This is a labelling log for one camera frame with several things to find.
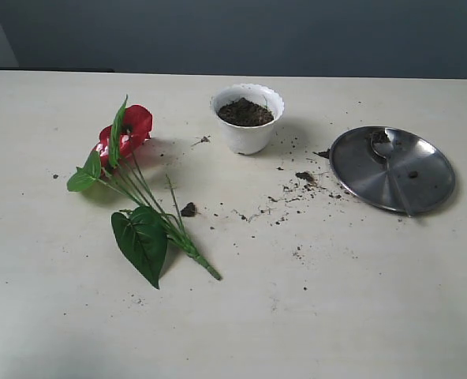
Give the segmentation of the red artificial anthurium flower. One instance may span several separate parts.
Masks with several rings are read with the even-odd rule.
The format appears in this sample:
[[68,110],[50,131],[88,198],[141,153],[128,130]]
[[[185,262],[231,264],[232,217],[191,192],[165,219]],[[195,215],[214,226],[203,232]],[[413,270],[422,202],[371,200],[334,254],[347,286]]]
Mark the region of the red artificial anthurium flower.
[[174,188],[169,188],[175,207],[172,214],[164,211],[145,180],[136,150],[150,139],[153,116],[146,107],[129,106],[127,102],[124,99],[112,123],[101,130],[85,163],[67,181],[67,190],[83,193],[101,184],[136,205],[113,212],[110,225],[125,259],[155,289],[159,288],[169,244],[220,281],[220,273],[200,253],[185,229]]

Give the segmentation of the metal spoon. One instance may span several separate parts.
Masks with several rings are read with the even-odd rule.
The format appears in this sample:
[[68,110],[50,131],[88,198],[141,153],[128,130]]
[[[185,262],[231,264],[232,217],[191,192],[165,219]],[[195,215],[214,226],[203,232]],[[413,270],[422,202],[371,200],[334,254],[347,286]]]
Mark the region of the metal spoon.
[[408,202],[408,199],[403,193],[398,183],[398,180],[395,177],[395,173],[392,167],[393,166],[392,155],[394,153],[394,142],[390,139],[387,128],[382,128],[380,130],[375,131],[370,138],[370,145],[371,145],[373,152],[385,161],[386,173],[387,173],[387,177],[389,179],[390,185],[393,187],[394,192],[396,193],[396,196],[398,200],[400,201],[405,214],[409,218],[413,218],[415,216],[415,213],[412,210]]

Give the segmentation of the white plastic flower pot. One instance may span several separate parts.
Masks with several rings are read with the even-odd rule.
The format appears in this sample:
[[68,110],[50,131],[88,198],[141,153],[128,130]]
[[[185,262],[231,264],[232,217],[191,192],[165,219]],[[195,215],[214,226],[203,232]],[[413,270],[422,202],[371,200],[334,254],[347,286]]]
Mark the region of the white plastic flower pot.
[[[245,99],[262,107],[272,115],[272,120],[262,125],[238,126],[220,118],[222,107]],[[232,84],[214,94],[210,101],[211,111],[218,120],[229,149],[241,155],[252,155],[263,150],[271,139],[277,122],[282,117],[285,104],[273,89],[260,84]]]

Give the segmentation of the dark soil clump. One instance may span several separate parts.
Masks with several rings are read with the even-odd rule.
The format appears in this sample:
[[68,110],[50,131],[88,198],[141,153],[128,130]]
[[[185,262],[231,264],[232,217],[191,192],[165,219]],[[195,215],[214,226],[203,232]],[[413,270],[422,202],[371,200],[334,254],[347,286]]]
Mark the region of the dark soil clump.
[[196,205],[193,202],[189,202],[181,211],[182,217],[194,217],[197,214]]

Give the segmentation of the soil clump near plate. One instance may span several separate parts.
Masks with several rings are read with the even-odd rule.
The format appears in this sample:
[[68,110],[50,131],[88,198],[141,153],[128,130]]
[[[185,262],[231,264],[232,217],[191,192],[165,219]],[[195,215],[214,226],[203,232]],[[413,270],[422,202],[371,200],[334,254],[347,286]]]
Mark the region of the soil clump near plate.
[[301,171],[301,172],[296,172],[295,176],[299,179],[305,180],[306,182],[312,183],[315,181],[314,177],[312,174],[310,174],[308,171]]

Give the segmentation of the round steel plate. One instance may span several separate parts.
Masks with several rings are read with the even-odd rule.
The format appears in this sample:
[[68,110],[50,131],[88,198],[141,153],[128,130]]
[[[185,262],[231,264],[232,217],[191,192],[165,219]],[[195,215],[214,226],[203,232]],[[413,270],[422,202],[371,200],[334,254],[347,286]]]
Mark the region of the round steel plate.
[[450,161],[430,142],[403,129],[362,126],[339,136],[329,151],[331,170],[362,201],[392,212],[404,212],[386,173],[385,161],[370,145],[372,134],[387,128],[394,142],[395,177],[415,214],[430,212],[453,194],[456,177]]

